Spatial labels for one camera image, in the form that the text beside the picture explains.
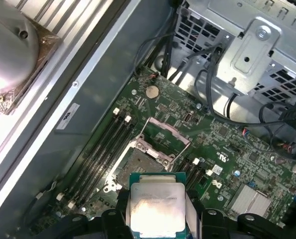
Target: green circuit board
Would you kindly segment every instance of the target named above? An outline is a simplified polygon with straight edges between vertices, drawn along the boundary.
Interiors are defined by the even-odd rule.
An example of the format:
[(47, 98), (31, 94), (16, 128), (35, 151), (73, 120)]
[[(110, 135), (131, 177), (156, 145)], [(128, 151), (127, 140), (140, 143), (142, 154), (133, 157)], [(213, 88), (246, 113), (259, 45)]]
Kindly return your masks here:
[[(198, 158), (205, 170), (212, 172), (205, 174), (202, 182), (194, 185), (200, 201), (206, 208), (219, 209), (235, 219), (237, 215), (231, 212), (229, 204), (240, 186), (248, 185), (271, 201), (264, 217), (279, 224), (294, 197), (296, 174), (291, 172), (293, 165), (288, 162), (275, 164), (276, 155), (257, 152), (244, 141), (242, 128), (218, 122), (208, 112), (207, 107), (197, 107), (198, 100), (189, 93), (161, 76), (152, 79), (149, 76), (152, 73), (150, 69), (142, 68), (141, 74), (144, 77), (130, 79), (67, 174), (61, 186), (62, 190), (69, 186), (82, 162), (92, 154), (93, 145), (106, 131), (113, 110), (119, 108), (136, 121), (127, 137), (128, 141), (140, 134), (150, 117), (172, 126), (190, 141), (189, 147), (176, 160), (174, 168), (187, 158)], [(154, 86), (154, 91), (148, 92), (151, 86)], [(171, 134), (158, 128), (147, 126), (144, 133), (145, 141), (166, 155), (178, 155), (184, 147), (178, 140), (173, 139)], [(265, 142), (252, 135), (249, 136), (249, 140), (262, 150), (268, 149)], [(127, 143), (125, 140), (122, 147), (125, 148)], [(98, 216), (103, 210), (116, 205), (116, 192), (97, 192), (103, 187), (113, 163), (108, 165), (109, 169), (98, 182), (96, 197), (85, 205), (84, 214), (89, 218)], [(234, 176), (235, 171), (239, 171), (240, 176)], [(64, 214), (69, 213), (66, 206), (57, 202), (56, 207), (53, 206), (53, 211), (61, 210), (65, 211)]]
[[(150, 73), (149, 69), (142, 72), (143, 75)], [(146, 96), (147, 87), (152, 85), (159, 89), (158, 97), (153, 100)], [(229, 202), (240, 184), (245, 183), (271, 199), (266, 217), (277, 224), (293, 200), (294, 195), (288, 190), (296, 187), (296, 174), (291, 172), (292, 165), (276, 165), (274, 154), (257, 152), (244, 141), (242, 128), (218, 122), (206, 107), (197, 109), (197, 103), (199, 102), (194, 97), (163, 77), (154, 80), (145, 77), (132, 78), (113, 108), (124, 109), (137, 119), (134, 136), (140, 132), (149, 117), (154, 117), (173, 126), (189, 139), (191, 145), (177, 163), (192, 156), (203, 158), (210, 170), (214, 165), (222, 168), (220, 175), (213, 173), (206, 176), (207, 181), (195, 187), (205, 207), (220, 209), (229, 214)], [(256, 147), (268, 149), (268, 145), (258, 138), (250, 136), (250, 140)], [(159, 138), (155, 137), (152, 141), (154, 145), (160, 145)], [(174, 154), (179, 153), (177, 149), (173, 148)], [(233, 175), (235, 170), (241, 172), (240, 177)], [(220, 189), (213, 183), (214, 180), (222, 184)], [(223, 201), (218, 200), (220, 196), (224, 198)]]

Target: screw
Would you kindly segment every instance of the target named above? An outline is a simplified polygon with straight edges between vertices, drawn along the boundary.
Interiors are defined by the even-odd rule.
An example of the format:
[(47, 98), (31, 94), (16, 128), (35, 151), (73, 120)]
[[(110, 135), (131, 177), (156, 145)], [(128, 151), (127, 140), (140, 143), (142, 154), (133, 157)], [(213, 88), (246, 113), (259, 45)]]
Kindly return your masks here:
[(199, 110), (201, 109), (202, 105), (200, 103), (196, 104), (196, 108)]
[(210, 215), (217, 215), (217, 212), (215, 210), (209, 210), (208, 213)]
[(0, 103), (4, 102), (4, 97), (0, 96)]
[(262, 40), (268, 40), (271, 35), (271, 30), (267, 26), (260, 26), (256, 31), (256, 36)]
[(246, 215), (245, 219), (247, 219), (248, 221), (254, 221), (254, 217), (252, 217), (251, 215)]
[(73, 87), (77, 87), (79, 85), (78, 81), (73, 82)]
[(201, 57), (199, 57), (196, 63), (197, 63), (198, 65), (200, 65), (200, 64), (201, 64), (201, 62), (202, 62), (202, 58), (201, 58)]
[(258, 38), (264, 38), (266, 36), (266, 34), (267, 34), (267, 32), (263, 29), (261, 29), (257, 32)]

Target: white label sticker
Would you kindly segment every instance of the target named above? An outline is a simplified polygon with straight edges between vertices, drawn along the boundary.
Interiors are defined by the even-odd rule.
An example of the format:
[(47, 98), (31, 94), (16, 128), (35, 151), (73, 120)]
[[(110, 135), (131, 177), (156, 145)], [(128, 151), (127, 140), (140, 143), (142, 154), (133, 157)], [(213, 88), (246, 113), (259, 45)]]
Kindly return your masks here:
[(68, 125), (68, 123), (70, 122), (70, 120), (73, 118), (74, 114), (76, 113), (76, 111), (78, 110), (79, 107), (80, 107), (79, 104), (73, 103), (72, 106), (67, 111), (67, 113), (64, 115), (61, 122), (58, 124), (56, 129), (61, 129), (61, 130), (65, 129), (66, 126)]

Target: mounting hole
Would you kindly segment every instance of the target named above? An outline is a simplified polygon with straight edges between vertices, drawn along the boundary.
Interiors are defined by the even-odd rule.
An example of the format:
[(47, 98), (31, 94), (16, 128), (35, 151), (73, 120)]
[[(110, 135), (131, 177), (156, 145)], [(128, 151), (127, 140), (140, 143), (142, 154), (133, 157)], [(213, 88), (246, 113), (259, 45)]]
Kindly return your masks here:
[(270, 57), (272, 57), (273, 54), (274, 54), (274, 51), (271, 50), (271, 51), (269, 51), (269, 54), (268, 54), (268, 55), (269, 55)]
[(18, 35), (22, 39), (27, 39), (27, 37), (28, 37), (27, 31), (20, 31)]

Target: capacitor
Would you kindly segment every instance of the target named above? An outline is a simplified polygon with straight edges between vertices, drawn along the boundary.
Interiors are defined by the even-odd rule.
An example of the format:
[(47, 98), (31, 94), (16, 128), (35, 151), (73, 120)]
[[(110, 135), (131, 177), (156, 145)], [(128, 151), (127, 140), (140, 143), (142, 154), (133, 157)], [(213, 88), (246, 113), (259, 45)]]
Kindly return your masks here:
[(281, 158), (281, 157), (276, 157), (276, 158), (274, 159), (274, 163), (275, 163), (276, 165), (281, 165), (281, 164), (284, 164), (284, 163), (286, 163), (286, 162), (287, 162), (287, 160), (284, 159), (284, 158)]
[(288, 192), (296, 195), (296, 187), (288, 188)]
[(240, 177), (241, 172), (239, 170), (232, 171), (233, 176)]

